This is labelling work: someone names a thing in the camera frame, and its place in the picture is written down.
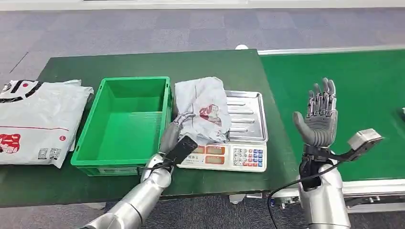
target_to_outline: plastic bag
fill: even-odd
[[[61,168],[74,149],[77,128],[93,88],[63,83],[10,81],[0,93],[0,164]]]
[[[180,139],[188,135],[198,145],[226,142],[231,128],[226,93],[222,81],[206,77],[175,84],[179,113],[193,112],[194,118],[183,122]]]

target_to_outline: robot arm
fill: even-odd
[[[359,131],[349,140],[349,152],[342,155],[331,152],[329,147],[335,140],[338,119],[336,88],[332,80],[322,81],[323,93],[318,84],[314,84],[315,93],[309,92],[306,118],[299,112],[293,116],[305,143],[299,165],[299,179],[305,180],[298,185],[299,197],[310,229],[349,229],[343,182],[336,167],[358,159],[382,137],[373,129]]]
[[[165,129],[160,152],[142,169],[140,183],[128,192],[110,211],[82,229],[137,229],[145,222],[162,192],[171,183],[171,173],[177,163],[197,148],[188,136],[178,142],[181,124],[193,114],[178,116]]]

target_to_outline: green storage bin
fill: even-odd
[[[71,163],[88,176],[136,175],[171,121],[169,77],[102,80]]]

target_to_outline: green table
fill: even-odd
[[[263,95],[270,136],[266,172],[177,168],[163,198],[257,193],[295,178],[297,163],[256,50],[51,58],[38,79],[44,82],[82,79],[82,85],[96,89],[105,77],[129,76],[169,76],[173,83],[216,76],[222,79],[226,90],[257,91]],[[91,103],[85,109],[83,120],[90,106]],[[87,177],[70,165],[70,158],[71,154],[61,169],[1,167],[0,193],[4,195],[0,195],[0,207],[119,200],[139,181],[135,176]]]
[[[358,130],[374,128],[386,139],[360,160],[340,168],[344,193],[351,195],[404,192],[405,170],[405,51],[359,52],[295,50],[259,52],[212,51],[52,58],[39,80],[83,79],[98,88],[104,77],[169,76],[173,82],[216,76],[226,90],[263,94],[269,133],[265,173],[176,169],[163,198],[210,194],[257,193],[295,179],[301,139],[292,112],[305,112],[307,90],[327,76],[337,85],[339,125],[336,153]],[[86,107],[86,117],[90,104]],[[138,183],[136,177],[87,177],[70,165],[5,166],[0,168],[0,207],[112,201]]]

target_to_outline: digital scale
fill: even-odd
[[[263,97],[258,92],[225,91],[232,119],[230,141],[198,146],[180,168],[264,172],[267,166],[267,126]]]

